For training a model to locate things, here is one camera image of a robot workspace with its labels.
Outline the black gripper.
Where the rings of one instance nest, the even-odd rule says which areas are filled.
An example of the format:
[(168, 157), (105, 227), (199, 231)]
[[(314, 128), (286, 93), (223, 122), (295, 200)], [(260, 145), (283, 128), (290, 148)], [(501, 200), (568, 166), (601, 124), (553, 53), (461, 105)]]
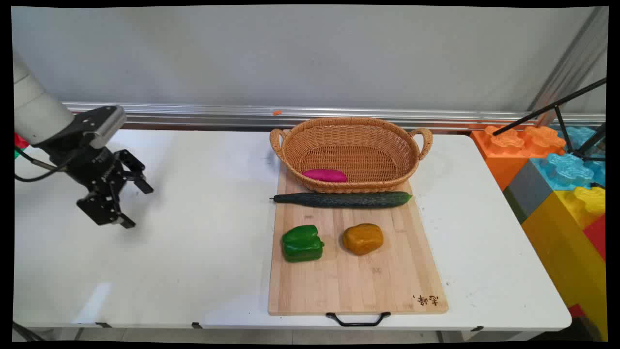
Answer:
[(144, 193), (154, 189), (144, 176), (145, 165), (128, 150), (87, 146), (63, 167), (63, 172), (89, 191), (76, 205), (97, 225), (120, 224), (133, 228), (136, 223), (120, 207), (119, 194), (124, 181), (132, 181)]

